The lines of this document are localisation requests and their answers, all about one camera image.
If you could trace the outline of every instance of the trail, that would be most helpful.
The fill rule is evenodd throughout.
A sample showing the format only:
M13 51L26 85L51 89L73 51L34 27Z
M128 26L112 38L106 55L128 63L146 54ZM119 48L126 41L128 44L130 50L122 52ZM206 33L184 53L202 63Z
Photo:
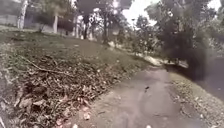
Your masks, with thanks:
M70 121L81 128L207 128L197 112L179 99L163 69L143 71L124 81L91 105L89 112L88 121L82 110Z

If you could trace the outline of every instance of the sky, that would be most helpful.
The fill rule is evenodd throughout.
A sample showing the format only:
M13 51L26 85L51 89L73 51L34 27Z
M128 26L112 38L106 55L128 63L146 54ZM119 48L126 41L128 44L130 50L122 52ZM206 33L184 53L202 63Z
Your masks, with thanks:
M144 11L144 9L153 3L157 3L159 0L135 0L129 10L124 10L123 14L127 18L128 22L130 24L133 24L132 19L137 19L139 15L148 17L147 13ZM220 0L212 0L208 6L210 8L214 8L216 11L221 6Z

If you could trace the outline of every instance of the stick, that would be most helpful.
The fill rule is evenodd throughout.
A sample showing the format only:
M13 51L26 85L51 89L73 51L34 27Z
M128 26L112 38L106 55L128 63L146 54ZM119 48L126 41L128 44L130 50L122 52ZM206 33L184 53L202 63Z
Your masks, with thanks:
M6 127L5 127L5 124L4 124L4 122L3 122L3 120L2 120L1 117L0 117L0 124L2 125L3 128L6 128Z
M40 71L44 71L44 72L53 72L53 73L57 73L57 74L63 74L66 76L70 76L70 77L74 77L73 75L70 75L68 73L65 72L60 72L60 71L54 71L54 70L49 70L49 69L44 69L44 68L40 68L39 66L37 66L36 64L34 64L33 62L31 62L30 60L28 60L27 58L20 56L23 60L25 60L26 62L30 63L31 65L33 65L35 68L37 68Z

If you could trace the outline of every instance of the grassy slope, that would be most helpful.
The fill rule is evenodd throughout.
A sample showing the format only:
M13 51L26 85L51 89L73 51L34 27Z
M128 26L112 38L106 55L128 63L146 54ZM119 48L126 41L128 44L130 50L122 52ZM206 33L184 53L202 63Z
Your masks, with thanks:
M59 36L0 32L0 45L8 46L2 48L0 59L8 71L5 79L12 83L2 90L2 97L14 109L6 113L20 120L11 124L20 127L52 127L111 85L148 66L97 43Z

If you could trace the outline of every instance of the ground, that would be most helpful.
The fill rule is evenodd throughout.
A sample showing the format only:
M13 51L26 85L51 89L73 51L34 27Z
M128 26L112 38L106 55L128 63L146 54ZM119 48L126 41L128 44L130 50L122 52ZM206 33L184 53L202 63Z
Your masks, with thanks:
M54 127L150 66L97 42L35 32L3 30L0 48L0 103L11 127Z
M142 71L120 83L71 119L80 128L206 128L200 115L180 102L164 69Z
M3 30L1 118L12 128L223 127L222 101L152 60L158 64L97 42Z

